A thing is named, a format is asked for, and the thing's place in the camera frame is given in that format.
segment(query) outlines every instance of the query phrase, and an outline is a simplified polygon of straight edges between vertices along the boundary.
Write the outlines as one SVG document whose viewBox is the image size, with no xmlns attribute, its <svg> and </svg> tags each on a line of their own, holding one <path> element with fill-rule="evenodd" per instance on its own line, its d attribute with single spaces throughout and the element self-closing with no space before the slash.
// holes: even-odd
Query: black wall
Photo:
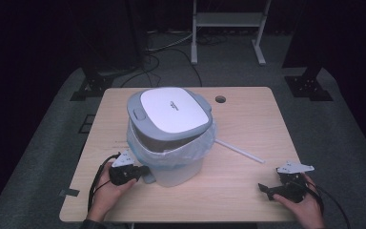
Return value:
<svg viewBox="0 0 366 229">
<path fill-rule="evenodd" d="M 366 1 L 304 1 L 285 67 L 319 62 L 366 137 Z"/>
<path fill-rule="evenodd" d="M 54 96 L 78 68 L 71 41 L 65 1 L 0 0 L 0 193 Z"/>
</svg>

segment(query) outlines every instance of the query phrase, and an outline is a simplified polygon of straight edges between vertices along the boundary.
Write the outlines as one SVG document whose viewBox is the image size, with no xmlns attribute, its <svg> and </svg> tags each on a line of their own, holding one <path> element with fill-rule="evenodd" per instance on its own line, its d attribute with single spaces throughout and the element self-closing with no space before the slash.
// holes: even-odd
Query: wrist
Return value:
<svg viewBox="0 0 366 229">
<path fill-rule="evenodd" d="M 91 208 L 91 210 L 88 212 L 88 215 L 86 216 L 86 219 L 96 221 L 96 222 L 103 222 L 105 219 L 105 216 L 107 214 L 107 211 L 104 211 L 100 208 L 95 208 L 94 206 Z"/>
</svg>

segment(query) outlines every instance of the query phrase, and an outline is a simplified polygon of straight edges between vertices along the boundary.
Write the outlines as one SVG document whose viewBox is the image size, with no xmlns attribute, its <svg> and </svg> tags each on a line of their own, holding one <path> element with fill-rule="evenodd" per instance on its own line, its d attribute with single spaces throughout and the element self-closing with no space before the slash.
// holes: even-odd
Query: sleeve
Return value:
<svg viewBox="0 0 366 229">
<path fill-rule="evenodd" d="M 106 229 L 106 227 L 100 222 L 85 219 L 80 229 Z"/>
</svg>

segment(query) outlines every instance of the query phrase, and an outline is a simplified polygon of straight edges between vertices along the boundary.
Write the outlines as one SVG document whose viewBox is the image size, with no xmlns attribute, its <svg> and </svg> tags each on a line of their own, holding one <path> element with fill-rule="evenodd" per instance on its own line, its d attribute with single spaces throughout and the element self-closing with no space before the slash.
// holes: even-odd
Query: logo on lid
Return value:
<svg viewBox="0 0 366 229">
<path fill-rule="evenodd" d="M 177 111 L 179 111 L 179 109 L 177 108 L 177 106 L 174 104 L 173 101 L 171 101 L 171 107 Z"/>
</svg>

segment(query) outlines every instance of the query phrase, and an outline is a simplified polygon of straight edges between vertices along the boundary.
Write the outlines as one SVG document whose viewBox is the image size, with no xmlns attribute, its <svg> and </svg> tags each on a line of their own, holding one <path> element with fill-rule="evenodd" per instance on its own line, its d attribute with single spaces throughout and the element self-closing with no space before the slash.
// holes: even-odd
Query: white stick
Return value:
<svg viewBox="0 0 366 229">
<path fill-rule="evenodd" d="M 216 139 L 215 142 L 218 143 L 218 144 L 221 144 L 221 145 L 223 145 L 223 146 L 225 146 L 227 148 L 230 148 L 231 150 L 236 151 L 236 152 L 242 154 L 243 156 L 247 156 L 247 157 L 249 157 L 249 158 L 251 158 L 251 159 L 253 159 L 253 160 L 255 160 L 255 161 L 259 162 L 259 163 L 262 163 L 263 164 L 264 162 L 266 162 L 265 160 L 260 159 L 257 156 L 253 156 L 253 155 L 251 155 L 251 154 L 249 154 L 249 153 L 247 153 L 247 152 L 245 152 L 245 151 L 243 151 L 241 149 L 238 149 L 238 148 L 234 147 L 231 144 L 228 144 L 226 142 L 223 142 L 223 141 L 221 141 L 219 139 Z"/>
</svg>

